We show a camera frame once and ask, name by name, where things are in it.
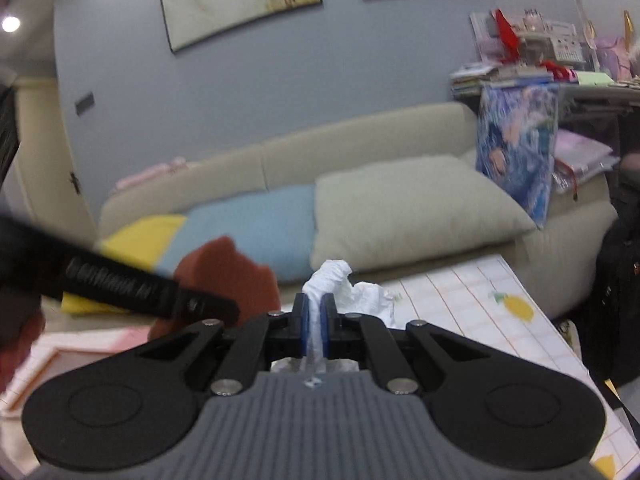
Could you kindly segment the white cloth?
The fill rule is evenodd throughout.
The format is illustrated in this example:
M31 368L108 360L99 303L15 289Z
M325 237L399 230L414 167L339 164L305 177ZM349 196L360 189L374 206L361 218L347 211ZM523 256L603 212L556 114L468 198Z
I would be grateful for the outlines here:
M329 360L323 355L320 304L327 294L334 297L337 312L362 313L380 318L387 327L395 326L395 307L390 292L377 284L359 282L350 284L352 268L344 260L326 260L320 269L303 284L302 293L309 300L306 356L301 359L285 358L271 365L271 373L333 373L360 370L356 361Z

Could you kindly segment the brown plush toy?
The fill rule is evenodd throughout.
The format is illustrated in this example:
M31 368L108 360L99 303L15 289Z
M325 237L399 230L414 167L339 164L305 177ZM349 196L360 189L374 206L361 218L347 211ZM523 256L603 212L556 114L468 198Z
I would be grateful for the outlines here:
M174 279L186 288L233 300L239 308L238 328L260 314L281 309L277 278L268 266L260 266L241 254L234 241L223 236L186 255L176 267Z

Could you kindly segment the orange-rimmed white storage box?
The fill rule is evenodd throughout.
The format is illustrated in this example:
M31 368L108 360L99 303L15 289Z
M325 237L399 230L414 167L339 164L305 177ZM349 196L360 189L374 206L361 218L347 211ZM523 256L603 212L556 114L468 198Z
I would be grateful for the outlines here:
M148 340L149 326L44 334L1 395L1 417L19 418L28 397L47 380Z

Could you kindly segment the light blue cushion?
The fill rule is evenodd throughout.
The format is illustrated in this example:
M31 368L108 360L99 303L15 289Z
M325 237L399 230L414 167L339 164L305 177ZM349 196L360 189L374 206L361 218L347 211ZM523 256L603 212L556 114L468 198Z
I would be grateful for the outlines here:
M198 206L186 215L155 269L171 273L190 252L219 237L229 237L250 260L269 266L280 283L311 276L314 246L312 184L242 194Z

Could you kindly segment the yellow cushion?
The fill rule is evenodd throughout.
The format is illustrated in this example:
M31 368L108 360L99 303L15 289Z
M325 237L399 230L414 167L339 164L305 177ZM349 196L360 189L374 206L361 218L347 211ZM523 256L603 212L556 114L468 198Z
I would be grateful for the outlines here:
M99 242L98 249L102 256L138 269L153 271L184 222L186 216L182 214L156 214L144 217L104 238ZM63 296L61 308L63 312L76 316L127 314L124 309L67 292Z

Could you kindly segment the beige cushion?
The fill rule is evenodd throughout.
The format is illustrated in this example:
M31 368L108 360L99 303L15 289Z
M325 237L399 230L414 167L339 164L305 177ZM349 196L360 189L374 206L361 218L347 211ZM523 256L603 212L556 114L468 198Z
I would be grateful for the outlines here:
M377 162L316 182L313 269L344 260L390 269L499 245L531 231L527 212L454 156Z

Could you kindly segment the white grid lemon tablecloth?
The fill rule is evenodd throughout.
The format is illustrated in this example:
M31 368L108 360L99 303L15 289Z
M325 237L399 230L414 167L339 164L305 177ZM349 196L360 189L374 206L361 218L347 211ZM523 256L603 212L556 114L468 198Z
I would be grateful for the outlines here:
M500 256L484 257L380 285L393 296L395 326L433 325L597 385L548 316Z

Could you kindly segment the pink item on sofa back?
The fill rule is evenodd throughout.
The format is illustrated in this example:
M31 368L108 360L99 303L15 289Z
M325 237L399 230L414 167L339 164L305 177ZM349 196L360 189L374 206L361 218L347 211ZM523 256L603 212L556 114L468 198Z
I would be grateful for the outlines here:
M169 162L160 162L159 164L149 166L136 174L130 174L128 177L119 179L114 184L114 188L111 189L110 194L114 195L120 192L125 192L130 188L136 188L139 185L145 184L145 182L167 176L168 174L174 174L175 172L186 168L188 168L188 163L183 157L175 157Z

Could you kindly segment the beige sofa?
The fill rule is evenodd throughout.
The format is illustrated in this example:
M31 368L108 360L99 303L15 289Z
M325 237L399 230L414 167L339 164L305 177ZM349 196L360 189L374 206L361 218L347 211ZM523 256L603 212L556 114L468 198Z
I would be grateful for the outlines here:
M159 177L112 195L98 224L105 238L151 214L176 214L214 200L314 183L324 174L375 162L420 155L452 155L474 162L476 116L459 103L426 104L361 116L277 136L246 148L219 153L194 168ZM586 299L596 273L603 237L617 214L605 177L578 191L576 200L552 197L543 229L502 245L483 245L448 256L378 266L361 276L386 282L500 255L549 318L558 318Z

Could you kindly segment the black backpack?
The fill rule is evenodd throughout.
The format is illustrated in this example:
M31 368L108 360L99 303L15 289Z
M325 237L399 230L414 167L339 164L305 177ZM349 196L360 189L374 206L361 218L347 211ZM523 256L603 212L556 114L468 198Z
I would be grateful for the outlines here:
M616 386L639 377L639 223L617 220L606 233L587 299L570 311L582 360Z

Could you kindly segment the blue anime print pillow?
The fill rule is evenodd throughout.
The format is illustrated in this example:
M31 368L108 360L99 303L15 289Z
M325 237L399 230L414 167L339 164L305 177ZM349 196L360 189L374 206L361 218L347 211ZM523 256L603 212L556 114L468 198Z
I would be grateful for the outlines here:
M480 96L475 168L541 229L547 221L559 120L557 84L497 88Z

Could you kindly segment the stack of books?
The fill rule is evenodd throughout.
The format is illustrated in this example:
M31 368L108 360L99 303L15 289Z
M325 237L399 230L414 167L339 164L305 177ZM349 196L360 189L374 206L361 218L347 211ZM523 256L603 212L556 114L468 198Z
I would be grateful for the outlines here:
M483 62L463 65L449 75L451 94L455 98L479 96L485 86L510 88L552 80L552 73L543 67Z

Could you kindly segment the pink folders under desk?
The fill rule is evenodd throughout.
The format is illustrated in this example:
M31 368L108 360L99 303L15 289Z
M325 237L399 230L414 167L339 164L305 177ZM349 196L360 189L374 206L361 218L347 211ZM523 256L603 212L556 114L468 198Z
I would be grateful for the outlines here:
M558 194L577 197L579 187L620 161L612 148L570 130L559 129L554 149L553 185Z

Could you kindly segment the grey desk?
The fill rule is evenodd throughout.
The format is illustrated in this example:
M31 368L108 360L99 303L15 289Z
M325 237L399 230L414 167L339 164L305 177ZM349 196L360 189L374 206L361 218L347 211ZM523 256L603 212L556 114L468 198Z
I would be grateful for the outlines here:
M620 169L639 172L639 87L562 84L559 126L597 140L620 156Z

